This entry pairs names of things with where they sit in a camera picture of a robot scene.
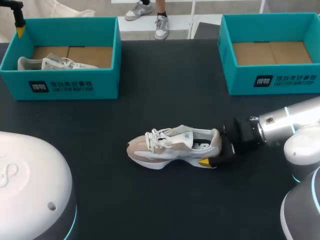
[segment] cardboard box bottom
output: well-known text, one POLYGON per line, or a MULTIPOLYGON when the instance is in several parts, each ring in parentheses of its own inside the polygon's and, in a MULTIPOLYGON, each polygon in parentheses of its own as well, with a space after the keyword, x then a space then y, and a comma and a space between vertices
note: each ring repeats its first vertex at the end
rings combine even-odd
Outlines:
POLYGON ((232 46, 239 66, 313 63, 303 41, 235 42, 232 46))

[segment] shoe box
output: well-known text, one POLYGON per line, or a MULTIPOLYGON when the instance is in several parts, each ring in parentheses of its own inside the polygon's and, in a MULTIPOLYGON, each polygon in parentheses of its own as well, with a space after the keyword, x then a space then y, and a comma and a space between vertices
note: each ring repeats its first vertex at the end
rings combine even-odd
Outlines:
POLYGON ((110 69, 112 66, 112 46, 36 46, 31 59, 43 59, 50 53, 100 69, 110 69))
POLYGON ((218 48, 230 95, 320 93, 316 13, 226 14, 218 48))
POLYGON ((27 18, 12 38, 0 75, 15 100, 117 99, 121 37, 117 17, 27 18), (20 57, 49 53, 97 69, 17 70, 20 57))

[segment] screw hole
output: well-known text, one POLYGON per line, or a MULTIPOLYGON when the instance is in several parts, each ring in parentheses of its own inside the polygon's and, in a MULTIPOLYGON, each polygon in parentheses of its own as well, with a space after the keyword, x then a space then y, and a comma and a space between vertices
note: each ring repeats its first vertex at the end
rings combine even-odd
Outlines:
POLYGON ((272 117, 269 117, 269 118, 266 120, 267 123, 272 123, 273 121, 274 121, 274 119, 273 119, 272 117))
POLYGON ((48 203, 48 209, 55 211, 57 209, 56 205, 51 201, 48 203))

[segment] tabletop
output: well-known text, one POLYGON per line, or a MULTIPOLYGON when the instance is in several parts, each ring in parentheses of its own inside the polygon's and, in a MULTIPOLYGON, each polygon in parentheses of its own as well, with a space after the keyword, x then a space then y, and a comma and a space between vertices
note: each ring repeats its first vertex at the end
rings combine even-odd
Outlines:
POLYGON ((285 240, 280 207, 294 182, 281 147, 217 169, 151 170, 126 145, 153 128, 219 128, 316 96, 229 96, 216 40, 123 41, 117 100, 14 101, 0 79, 0 130, 65 157, 81 240, 285 240))

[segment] yellow object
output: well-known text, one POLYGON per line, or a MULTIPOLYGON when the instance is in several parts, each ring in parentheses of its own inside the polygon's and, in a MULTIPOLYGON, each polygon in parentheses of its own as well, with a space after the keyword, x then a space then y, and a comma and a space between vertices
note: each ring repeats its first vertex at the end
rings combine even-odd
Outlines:
POLYGON ((22 37, 22 35, 25 32, 25 28, 26 28, 26 25, 24 25, 23 27, 16 27, 16 34, 18 35, 18 38, 22 37))
POLYGON ((208 159, 208 158, 202 159, 202 160, 198 161, 198 163, 199 163, 201 166, 208 167, 208 168, 212 168, 212 166, 209 164, 209 159, 208 159))

